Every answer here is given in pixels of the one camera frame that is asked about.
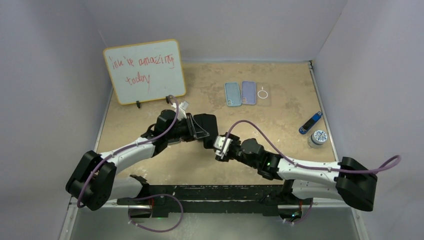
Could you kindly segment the black phone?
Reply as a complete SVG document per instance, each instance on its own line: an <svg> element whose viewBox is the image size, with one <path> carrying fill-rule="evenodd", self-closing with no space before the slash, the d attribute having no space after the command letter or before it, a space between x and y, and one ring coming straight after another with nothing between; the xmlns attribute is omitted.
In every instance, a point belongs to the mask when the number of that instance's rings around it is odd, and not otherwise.
<svg viewBox="0 0 424 240"><path fill-rule="evenodd" d="M214 149L215 140L219 135L217 117L214 114L202 113L194 115L193 118L200 127L209 133L209 136L197 141L203 142L205 149Z"/></svg>

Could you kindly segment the light blue phone case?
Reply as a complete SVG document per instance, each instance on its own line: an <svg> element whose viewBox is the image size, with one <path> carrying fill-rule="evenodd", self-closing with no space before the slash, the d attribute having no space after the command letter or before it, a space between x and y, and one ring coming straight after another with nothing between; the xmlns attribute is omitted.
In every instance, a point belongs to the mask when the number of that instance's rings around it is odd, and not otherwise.
<svg viewBox="0 0 424 240"><path fill-rule="evenodd" d="M241 91L237 82L226 82L224 90L228 107L239 107L242 105Z"/></svg>

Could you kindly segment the clear magsafe phone case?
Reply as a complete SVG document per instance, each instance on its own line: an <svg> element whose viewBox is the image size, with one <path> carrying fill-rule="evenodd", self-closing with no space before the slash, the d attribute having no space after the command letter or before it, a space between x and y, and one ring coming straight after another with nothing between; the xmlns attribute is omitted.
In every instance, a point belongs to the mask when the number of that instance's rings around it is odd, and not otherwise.
<svg viewBox="0 0 424 240"><path fill-rule="evenodd" d="M256 82L256 105L259 107L270 107L272 105L269 83Z"/></svg>

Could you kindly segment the lilac phone case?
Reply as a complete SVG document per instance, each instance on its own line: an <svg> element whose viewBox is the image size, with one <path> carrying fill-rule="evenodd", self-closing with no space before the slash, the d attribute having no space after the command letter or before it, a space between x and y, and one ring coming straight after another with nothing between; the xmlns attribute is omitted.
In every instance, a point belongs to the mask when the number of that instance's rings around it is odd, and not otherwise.
<svg viewBox="0 0 424 240"><path fill-rule="evenodd" d="M254 81L241 82L241 102L243 105L255 105L256 97L256 83Z"/></svg>

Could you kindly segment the black smartphone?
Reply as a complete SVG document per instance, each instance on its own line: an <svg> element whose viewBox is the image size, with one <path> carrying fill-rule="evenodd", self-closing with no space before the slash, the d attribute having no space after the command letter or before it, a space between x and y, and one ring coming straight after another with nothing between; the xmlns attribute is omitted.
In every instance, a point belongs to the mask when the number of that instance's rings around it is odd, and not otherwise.
<svg viewBox="0 0 424 240"><path fill-rule="evenodd" d="M179 138L171 139L171 140L168 141L168 145L174 145L174 144L178 144L180 142L181 142L181 140Z"/></svg>

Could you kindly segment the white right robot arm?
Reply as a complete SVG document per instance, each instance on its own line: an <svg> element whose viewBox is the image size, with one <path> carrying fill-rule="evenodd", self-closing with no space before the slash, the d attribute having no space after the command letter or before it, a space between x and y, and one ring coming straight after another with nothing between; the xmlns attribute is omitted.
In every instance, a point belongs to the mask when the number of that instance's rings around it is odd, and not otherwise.
<svg viewBox="0 0 424 240"><path fill-rule="evenodd" d="M219 135L213 143L216 160L236 160L257 171L267 180L282 180L287 185L280 196L288 204L312 198L344 201L365 212L374 209L378 178L351 157L340 162L314 162L282 157L265 150L255 138L240 141L238 136Z"/></svg>

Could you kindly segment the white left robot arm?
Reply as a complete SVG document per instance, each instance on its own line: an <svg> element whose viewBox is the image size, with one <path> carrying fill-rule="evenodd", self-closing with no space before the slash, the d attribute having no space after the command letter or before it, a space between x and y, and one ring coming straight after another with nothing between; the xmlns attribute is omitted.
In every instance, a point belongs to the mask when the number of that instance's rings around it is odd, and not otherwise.
<svg viewBox="0 0 424 240"><path fill-rule="evenodd" d="M170 142L205 141L217 129L216 117L211 114L187 113L182 119L176 116L176 111L165 109L156 123L135 141L108 152L90 150L84 153L65 185L65 190L77 199L78 207L95 211L108 200L119 198L130 198L138 205L146 203L149 191L143 187L142 178L129 177L131 185L135 186L119 194L116 175L142 160L157 156Z"/></svg>

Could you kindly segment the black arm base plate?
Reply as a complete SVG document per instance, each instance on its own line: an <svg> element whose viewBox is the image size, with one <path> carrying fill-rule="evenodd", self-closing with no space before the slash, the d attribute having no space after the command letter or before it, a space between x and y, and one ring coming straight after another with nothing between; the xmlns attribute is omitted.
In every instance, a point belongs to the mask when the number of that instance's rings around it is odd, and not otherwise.
<svg viewBox="0 0 424 240"><path fill-rule="evenodd" d="M150 207L153 218L170 213L261 214L295 220L312 199L293 195L289 184L271 185L147 185L137 199L120 198L118 205Z"/></svg>

